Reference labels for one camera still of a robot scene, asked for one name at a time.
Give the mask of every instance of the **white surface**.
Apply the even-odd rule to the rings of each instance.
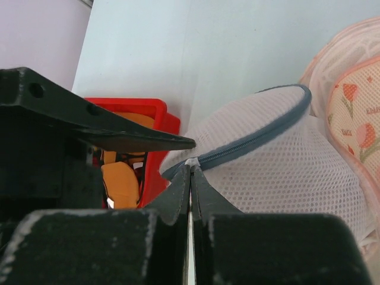
[[[1,0],[0,68],[29,67],[70,90],[89,17],[78,0]]]
[[[135,170],[135,169],[141,168],[143,166],[144,166],[144,163],[142,163],[142,162],[136,162],[136,163],[133,164],[133,169]]]
[[[295,83],[378,0],[97,0],[74,92],[159,97],[187,124],[263,88]]]
[[[188,227],[188,283],[187,285],[195,285],[195,260],[194,260],[194,228],[192,221],[192,211],[189,212]]]
[[[115,202],[113,202],[110,198],[107,198],[107,204],[111,209],[115,207]]]

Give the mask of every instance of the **gray zipper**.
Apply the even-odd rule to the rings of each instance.
[[[304,97],[302,100],[289,112],[283,114],[273,122],[269,123],[267,126],[262,129],[254,132],[253,134],[249,134],[241,139],[238,139],[234,142],[231,142],[228,145],[224,145],[219,147],[213,151],[209,151],[208,153],[202,154],[198,157],[199,164],[201,165],[201,169],[203,171],[219,166],[223,163],[230,162],[231,160],[237,159],[240,156],[243,156],[251,151],[256,150],[260,146],[270,142],[277,136],[284,133],[286,130],[291,128],[295,123],[297,123],[301,117],[307,111],[310,102],[311,102],[311,91],[305,87],[304,85],[285,85],[280,87],[290,87],[290,86],[298,86],[303,89]],[[177,169],[181,167],[185,161],[177,163],[171,168],[167,169],[162,176],[165,179],[171,180]]]

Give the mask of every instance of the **mounting hole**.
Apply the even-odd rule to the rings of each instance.
[[[30,83],[28,90],[33,97],[38,99],[42,98],[45,92],[41,84],[38,83]]]

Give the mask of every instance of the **white mesh bag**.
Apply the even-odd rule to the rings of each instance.
[[[315,116],[324,119],[327,100],[338,77],[347,69],[380,55],[380,17],[370,18],[337,34],[307,67],[300,83],[313,93]]]
[[[245,213],[330,213],[341,217],[367,258],[377,248],[374,214],[358,177],[309,120],[302,85],[233,101],[185,136],[197,146],[171,151],[160,172],[170,180],[197,158],[210,185]]]

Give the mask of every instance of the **red bin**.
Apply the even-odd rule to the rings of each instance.
[[[86,100],[111,112],[128,112],[149,116],[154,119],[153,129],[178,135],[181,125],[179,118],[167,112],[166,103],[160,99],[143,98],[86,98]],[[141,208],[164,191],[168,181],[159,174],[159,167],[167,151],[148,153],[145,162],[143,193],[138,207]]]

